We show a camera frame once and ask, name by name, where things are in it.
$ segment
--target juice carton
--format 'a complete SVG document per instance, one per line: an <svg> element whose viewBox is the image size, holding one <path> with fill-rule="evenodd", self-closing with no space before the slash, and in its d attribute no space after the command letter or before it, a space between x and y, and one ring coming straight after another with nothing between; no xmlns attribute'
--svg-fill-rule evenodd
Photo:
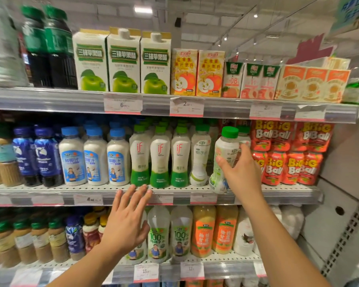
<svg viewBox="0 0 359 287"><path fill-rule="evenodd" d="M170 94L178 96L196 95L198 50L172 50L172 86Z"/></svg>
<svg viewBox="0 0 359 287"><path fill-rule="evenodd" d="M275 96L276 84L279 78L279 69L277 65L264 65L263 76L260 82L258 99L273 100Z"/></svg>
<svg viewBox="0 0 359 287"><path fill-rule="evenodd" d="M221 97L224 63L224 51L199 51L196 96Z"/></svg>
<svg viewBox="0 0 359 287"><path fill-rule="evenodd" d="M241 99L258 99L262 70L262 64L245 63Z"/></svg>
<svg viewBox="0 0 359 287"><path fill-rule="evenodd" d="M318 102L340 103L350 72L350 70L329 70L324 95Z"/></svg>
<svg viewBox="0 0 359 287"><path fill-rule="evenodd" d="M73 35L78 89L109 91L106 37L109 31L80 29Z"/></svg>
<svg viewBox="0 0 359 287"><path fill-rule="evenodd" d="M239 99L244 64L242 62L225 62L225 74L222 87L223 97Z"/></svg>
<svg viewBox="0 0 359 287"><path fill-rule="evenodd" d="M300 96L302 101L316 102L323 95L327 73L328 70L324 68L307 68Z"/></svg>
<svg viewBox="0 0 359 287"><path fill-rule="evenodd" d="M110 91L141 92L141 31L110 27L108 68Z"/></svg>
<svg viewBox="0 0 359 287"><path fill-rule="evenodd" d="M302 101L300 95L307 67L285 65L281 67L274 99Z"/></svg>
<svg viewBox="0 0 359 287"><path fill-rule="evenodd" d="M143 32L141 38L141 92L170 94L170 33Z"/></svg>

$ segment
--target dark bottle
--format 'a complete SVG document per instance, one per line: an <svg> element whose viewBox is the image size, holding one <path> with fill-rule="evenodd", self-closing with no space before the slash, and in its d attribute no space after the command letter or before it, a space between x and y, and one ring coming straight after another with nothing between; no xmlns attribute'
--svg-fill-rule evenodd
<svg viewBox="0 0 359 287"><path fill-rule="evenodd" d="M33 85L35 87L53 87L44 23L42 21L44 13L31 6L22 6L21 11L26 18L23 33Z"/></svg>
<svg viewBox="0 0 359 287"><path fill-rule="evenodd" d="M46 187L59 186L63 182L60 153L58 143L53 138L51 128L37 128L35 130L37 165L42 176L42 183Z"/></svg>
<svg viewBox="0 0 359 287"><path fill-rule="evenodd" d="M77 77L72 42L72 32L65 23L65 11L47 5L44 29L52 68L53 86L77 89Z"/></svg>
<svg viewBox="0 0 359 287"><path fill-rule="evenodd" d="M38 173L35 144L31 127L18 127L14 129L16 136L12 141L14 153L19 165L21 175L26 186L41 185L41 177Z"/></svg>

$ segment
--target blue bottle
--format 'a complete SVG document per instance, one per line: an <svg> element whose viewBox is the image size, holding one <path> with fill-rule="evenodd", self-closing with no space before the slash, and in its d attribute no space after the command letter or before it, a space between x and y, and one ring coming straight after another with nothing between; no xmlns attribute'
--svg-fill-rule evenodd
<svg viewBox="0 0 359 287"><path fill-rule="evenodd" d="M38 173L36 147L32 138L31 127L18 127L14 129L15 139L12 141L13 150L19 165L21 175L26 186L41 185L41 177Z"/></svg>
<svg viewBox="0 0 359 287"><path fill-rule="evenodd" d="M62 184L62 168L58 143L54 139L51 128L37 128L35 130L37 166L42 176L42 183L46 187L56 187Z"/></svg>
<svg viewBox="0 0 359 287"><path fill-rule="evenodd" d="M67 218L65 235L67 236L70 257L75 261L81 260L85 256L85 241L78 215L71 215Z"/></svg>

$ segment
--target orange juice box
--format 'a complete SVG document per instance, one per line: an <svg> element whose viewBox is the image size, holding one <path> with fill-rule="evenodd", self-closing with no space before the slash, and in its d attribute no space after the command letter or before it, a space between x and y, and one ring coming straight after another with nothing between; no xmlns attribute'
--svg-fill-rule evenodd
<svg viewBox="0 0 359 287"><path fill-rule="evenodd" d="M301 92L302 101L316 102L323 95L328 70L318 67L309 67L306 71Z"/></svg>
<svg viewBox="0 0 359 287"><path fill-rule="evenodd" d="M221 97L224 64L224 51L199 51L196 96Z"/></svg>
<svg viewBox="0 0 359 287"><path fill-rule="evenodd" d="M340 103L350 72L350 70L329 70L324 95L318 102Z"/></svg>
<svg viewBox="0 0 359 287"><path fill-rule="evenodd" d="M225 62L222 97L239 98L244 64L242 62Z"/></svg>
<svg viewBox="0 0 359 287"><path fill-rule="evenodd" d="M245 63L241 99L258 99L262 78L262 64Z"/></svg>
<svg viewBox="0 0 359 287"><path fill-rule="evenodd" d="M263 76L261 78L258 99L273 100L275 96L276 84L279 78L279 69L277 65L264 65Z"/></svg>
<svg viewBox="0 0 359 287"><path fill-rule="evenodd" d="M172 49L172 84L170 94L196 95L198 50Z"/></svg>
<svg viewBox="0 0 359 287"><path fill-rule="evenodd" d="M285 65L281 67L274 99L282 101L302 101L301 91L307 67Z"/></svg>

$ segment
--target apple vinegar carton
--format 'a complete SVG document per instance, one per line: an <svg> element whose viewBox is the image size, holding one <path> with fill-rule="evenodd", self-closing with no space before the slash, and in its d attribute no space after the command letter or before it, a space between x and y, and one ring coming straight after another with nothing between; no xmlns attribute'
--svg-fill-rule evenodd
<svg viewBox="0 0 359 287"><path fill-rule="evenodd" d="M73 35L78 89L109 91L106 38L109 31L80 29Z"/></svg>
<svg viewBox="0 0 359 287"><path fill-rule="evenodd" d="M141 92L170 94L170 33L142 32Z"/></svg>
<svg viewBox="0 0 359 287"><path fill-rule="evenodd" d="M177 96L196 95L198 50L172 50L172 86L170 94Z"/></svg>
<svg viewBox="0 0 359 287"><path fill-rule="evenodd" d="M241 83L244 64L242 62L225 62L222 97L238 99L241 92Z"/></svg>
<svg viewBox="0 0 359 287"><path fill-rule="evenodd" d="M196 96L221 97L224 64L224 51L199 51Z"/></svg>
<svg viewBox="0 0 359 287"><path fill-rule="evenodd" d="M113 92L141 92L141 31L110 27L108 44L109 86Z"/></svg>

